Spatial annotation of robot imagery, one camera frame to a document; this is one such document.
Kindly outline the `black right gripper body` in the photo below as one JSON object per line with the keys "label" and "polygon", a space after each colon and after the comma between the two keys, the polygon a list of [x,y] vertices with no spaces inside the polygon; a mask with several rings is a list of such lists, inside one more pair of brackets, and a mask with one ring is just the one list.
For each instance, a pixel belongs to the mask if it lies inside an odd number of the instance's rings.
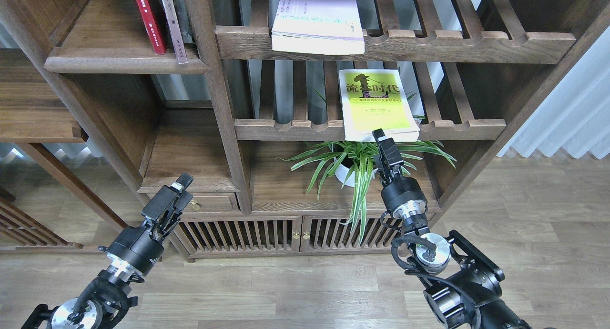
{"label": "black right gripper body", "polygon": [[395,219],[425,220],[427,199],[416,179],[403,175],[405,162],[401,153],[381,150],[376,162],[383,184],[381,197],[388,214]]}

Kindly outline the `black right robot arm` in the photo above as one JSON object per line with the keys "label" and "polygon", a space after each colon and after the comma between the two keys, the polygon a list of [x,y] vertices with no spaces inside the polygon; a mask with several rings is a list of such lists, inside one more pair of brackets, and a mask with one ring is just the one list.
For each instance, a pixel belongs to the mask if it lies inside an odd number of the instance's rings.
{"label": "black right robot arm", "polygon": [[527,329],[529,325],[501,300],[501,268],[458,231],[447,237],[429,231],[427,199],[416,179],[401,174],[403,159],[394,140],[373,131],[375,164],[383,184],[386,214],[402,222],[391,242],[395,262],[420,279],[427,303],[447,329]]}

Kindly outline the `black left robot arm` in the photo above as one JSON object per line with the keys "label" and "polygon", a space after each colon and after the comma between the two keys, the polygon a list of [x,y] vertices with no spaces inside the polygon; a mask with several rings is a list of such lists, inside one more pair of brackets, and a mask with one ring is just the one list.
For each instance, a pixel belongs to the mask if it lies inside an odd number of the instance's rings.
{"label": "black left robot arm", "polygon": [[81,292],[62,305],[39,304],[22,325],[37,329],[47,322],[49,329],[112,329],[138,304],[129,297],[131,283],[143,283],[164,252],[163,243],[180,221],[193,196],[187,192],[193,177],[187,173],[172,185],[164,185],[142,210],[144,221],[126,227],[108,246],[99,246],[111,260],[108,268]]}

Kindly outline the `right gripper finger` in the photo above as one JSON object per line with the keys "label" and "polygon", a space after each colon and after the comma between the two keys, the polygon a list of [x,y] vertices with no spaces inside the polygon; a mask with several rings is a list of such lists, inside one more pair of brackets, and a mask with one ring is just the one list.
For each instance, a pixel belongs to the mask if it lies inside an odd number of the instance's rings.
{"label": "right gripper finger", "polygon": [[379,170],[399,170],[405,163],[394,140],[388,137],[383,129],[372,132],[377,142],[379,154],[375,156],[375,164]]}

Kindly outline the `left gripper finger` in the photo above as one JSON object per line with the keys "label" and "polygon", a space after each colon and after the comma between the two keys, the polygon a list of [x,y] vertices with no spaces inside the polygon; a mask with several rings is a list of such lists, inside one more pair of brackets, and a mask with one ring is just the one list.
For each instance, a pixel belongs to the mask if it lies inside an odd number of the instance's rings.
{"label": "left gripper finger", "polygon": [[164,185],[159,192],[144,206],[142,216],[150,223],[177,223],[193,195],[186,191],[193,177],[187,173],[171,185]]}

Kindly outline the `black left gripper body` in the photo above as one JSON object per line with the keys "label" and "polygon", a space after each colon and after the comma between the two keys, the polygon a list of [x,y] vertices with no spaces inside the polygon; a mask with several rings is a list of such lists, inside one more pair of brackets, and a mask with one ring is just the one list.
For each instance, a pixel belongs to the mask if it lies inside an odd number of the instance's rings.
{"label": "black left gripper body", "polygon": [[126,227],[109,247],[99,248],[112,261],[105,272],[113,276],[148,275],[164,252],[163,243],[179,222],[150,223],[144,217],[139,227]]}

